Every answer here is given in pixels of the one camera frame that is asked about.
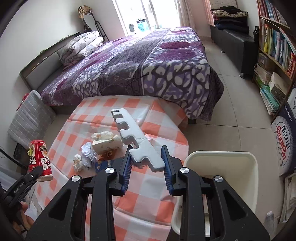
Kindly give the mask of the red drink carton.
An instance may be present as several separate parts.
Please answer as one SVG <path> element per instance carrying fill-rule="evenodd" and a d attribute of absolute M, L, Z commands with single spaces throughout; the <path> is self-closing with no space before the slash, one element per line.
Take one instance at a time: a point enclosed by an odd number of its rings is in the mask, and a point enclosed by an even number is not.
<path fill-rule="evenodd" d="M 33 140 L 29 145 L 29 168 L 28 172 L 32 172 L 34 168 L 42 167 L 41 176 L 37 179 L 39 182 L 51 181 L 53 173 L 48 156 L 47 146 L 43 140 Z"/>

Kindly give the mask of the white styrofoam packing piece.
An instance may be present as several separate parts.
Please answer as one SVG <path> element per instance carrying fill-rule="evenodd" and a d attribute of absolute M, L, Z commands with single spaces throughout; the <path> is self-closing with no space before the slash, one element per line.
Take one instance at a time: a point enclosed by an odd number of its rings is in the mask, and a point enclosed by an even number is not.
<path fill-rule="evenodd" d="M 125 145 L 133 146 L 129 153 L 134 165 L 138 168 L 149 166 L 152 172 L 163 171 L 164 161 L 129 112 L 124 108 L 116 108 L 111 110 L 111 114 L 120 132 L 122 142 Z"/>

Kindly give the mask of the white plastic trash bin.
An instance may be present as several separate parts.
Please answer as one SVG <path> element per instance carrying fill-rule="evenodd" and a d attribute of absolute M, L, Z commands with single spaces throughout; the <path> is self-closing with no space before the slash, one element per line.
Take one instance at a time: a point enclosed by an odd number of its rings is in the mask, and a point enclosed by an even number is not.
<path fill-rule="evenodd" d="M 190 154 L 182 164 L 195 171 L 199 176 L 225 179 L 255 214 L 258 195 L 258 164 L 248 152 L 207 152 L 197 151 Z M 171 226 L 180 234 L 182 217 L 182 197 L 177 196 Z"/>

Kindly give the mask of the crumpled white tissue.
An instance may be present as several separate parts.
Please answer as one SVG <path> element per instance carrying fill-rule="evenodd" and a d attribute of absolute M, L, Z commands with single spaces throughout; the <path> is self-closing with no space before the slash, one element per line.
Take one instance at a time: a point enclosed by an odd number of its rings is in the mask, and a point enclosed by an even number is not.
<path fill-rule="evenodd" d="M 73 168 L 76 172 L 80 172 L 83 168 L 82 157 L 79 154 L 75 154 L 73 158 Z"/>

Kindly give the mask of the crumpled white paper ball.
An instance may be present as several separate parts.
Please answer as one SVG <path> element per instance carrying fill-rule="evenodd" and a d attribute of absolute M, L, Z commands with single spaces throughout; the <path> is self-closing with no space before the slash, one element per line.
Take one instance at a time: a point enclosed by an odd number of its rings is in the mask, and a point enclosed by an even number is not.
<path fill-rule="evenodd" d="M 93 150 L 92 142 L 86 142 L 81 146 L 82 164 L 86 168 L 91 168 L 97 161 L 97 154 Z"/>

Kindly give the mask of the grey checkered cushion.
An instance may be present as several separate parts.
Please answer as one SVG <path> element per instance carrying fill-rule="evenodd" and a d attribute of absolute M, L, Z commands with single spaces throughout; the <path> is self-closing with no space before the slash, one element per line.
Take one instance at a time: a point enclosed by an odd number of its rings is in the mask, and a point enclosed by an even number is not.
<path fill-rule="evenodd" d="M 16 111 L 8 135 L 25 149 L 29 149 L 31 141 L 44 139 L 45 132 L 55 117 L 53 109 L 44 104 L 36 90 L 32 90 Z"/>

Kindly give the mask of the lower Ganten water box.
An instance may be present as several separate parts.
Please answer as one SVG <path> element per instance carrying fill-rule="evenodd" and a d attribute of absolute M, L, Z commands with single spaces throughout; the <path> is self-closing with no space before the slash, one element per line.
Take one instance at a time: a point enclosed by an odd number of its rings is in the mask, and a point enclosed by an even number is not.
<path fill-rule="evenodd" d="M 286 102 L 271 124 L 276 142 L 279 176 L 295 169 L 295 116 Z"/>

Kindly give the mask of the stack of teal books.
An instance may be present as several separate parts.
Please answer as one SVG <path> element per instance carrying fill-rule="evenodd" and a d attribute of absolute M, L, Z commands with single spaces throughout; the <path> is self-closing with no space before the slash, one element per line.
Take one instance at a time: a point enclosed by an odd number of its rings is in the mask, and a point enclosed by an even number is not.
<path fill-rule="evenodd" d="M 280 109 L 280 102 L 274 97 L 274 95 L 270 92 L 269 86 L 262 85 L 260 88 L 260 95 L 263 99 L 263 102 L 267 108 L 267 112 L 269 115 L 274 115 Z"/>

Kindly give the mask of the dark wooden headboard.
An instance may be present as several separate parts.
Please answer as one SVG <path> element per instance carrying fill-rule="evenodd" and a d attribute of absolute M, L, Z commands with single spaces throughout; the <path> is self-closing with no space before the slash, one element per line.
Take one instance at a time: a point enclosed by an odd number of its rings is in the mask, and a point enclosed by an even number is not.
<path fill-rule="evenodd" d="M 61 52 L 67 43 L 80 34 L 76 32 L 62 38 L 51 47 L 41 51 L 20 71 L 20 77 L 29 90 L 37 90 L 41 93 L 54 75 L 61 73 L 62 63 L 59 60 Z"/>

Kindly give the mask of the beige box on shelf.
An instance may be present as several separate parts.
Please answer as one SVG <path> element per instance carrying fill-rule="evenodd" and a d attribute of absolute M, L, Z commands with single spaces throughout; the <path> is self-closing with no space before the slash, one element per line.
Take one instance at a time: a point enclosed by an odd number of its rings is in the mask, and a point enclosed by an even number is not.
<path fill-rule="evenodd" d="M 273 72 L 269 82 L 270 92 L 279 100 L 283 101 L 288 93 L 290 85 L 276 72 Z"/>

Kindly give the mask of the wooden bookshelf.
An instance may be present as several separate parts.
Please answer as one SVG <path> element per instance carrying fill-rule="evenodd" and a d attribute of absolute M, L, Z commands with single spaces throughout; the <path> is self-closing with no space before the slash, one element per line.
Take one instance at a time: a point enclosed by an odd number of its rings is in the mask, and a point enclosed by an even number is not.
<path fill-rule="evenodd" d="M 280 109 L 295 87 L 295 34 L 288 18 L 280 12 L 274 1 L 257 1 L 259 15 L 258 61 L 254 66 L 254 77 L 259 86 L 269 86 L 273 72 L 290 85 L 288 93 L 280 102 Z M 270 115 L 275 118 L 278 112 Z"/>

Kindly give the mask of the folded white patterned quilt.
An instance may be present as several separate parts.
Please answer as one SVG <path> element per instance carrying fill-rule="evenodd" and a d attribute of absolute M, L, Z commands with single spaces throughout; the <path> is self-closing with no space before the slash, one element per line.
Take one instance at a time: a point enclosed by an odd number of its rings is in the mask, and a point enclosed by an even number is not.
<path fill-rule="evenodd" d="M 103 41 L 98 31 L 83 33 L 64 46 L 59 60 L 66 67 L 75 65 L 93 53 Z"/>

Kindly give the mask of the purple patterned bed blanket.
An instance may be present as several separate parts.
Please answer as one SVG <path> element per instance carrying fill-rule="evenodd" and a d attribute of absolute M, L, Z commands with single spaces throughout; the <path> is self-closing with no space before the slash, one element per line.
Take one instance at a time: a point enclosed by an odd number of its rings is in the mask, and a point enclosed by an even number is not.
<path fill-rule="evenodd" d="M 41 92 L 47 105 L 76 105 L 103 95 L 152 96 L 180 106 L 191 120 L 210 121 L 224 85 L 190 27 L 144 32 L 107 42 L 66 60 Z"/>

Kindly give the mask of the black leather bench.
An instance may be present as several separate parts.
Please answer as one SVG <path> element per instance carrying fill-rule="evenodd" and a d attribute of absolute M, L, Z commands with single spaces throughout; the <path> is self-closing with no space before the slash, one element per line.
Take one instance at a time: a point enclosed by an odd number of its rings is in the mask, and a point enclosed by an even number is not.
<path fill-rule="evenodd" d="M 253 37 L 210 26 L 211 39 L 238 69 L 240 77 L 251 78 L 257 63 L 258 47 Z"/>

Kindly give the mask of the black coat rack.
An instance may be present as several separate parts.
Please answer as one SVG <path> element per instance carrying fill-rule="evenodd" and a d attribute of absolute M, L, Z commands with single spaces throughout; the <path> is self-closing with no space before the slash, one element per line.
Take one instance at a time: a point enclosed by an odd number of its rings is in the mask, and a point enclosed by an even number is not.
<path fill-rule="evenodd" d="M 98 20 L 95 19 L 93 15 L 93 10 L 89 6 L 83 5 L 80 6 L 78 9 L 79 18 L 83 21 L 83 31 L 86 32 L 93 32 L 98 31 L 99 36 L 103 38 L 104 42 L 109 42 L 109 38 L 105 33 L 102 25 Z"/>

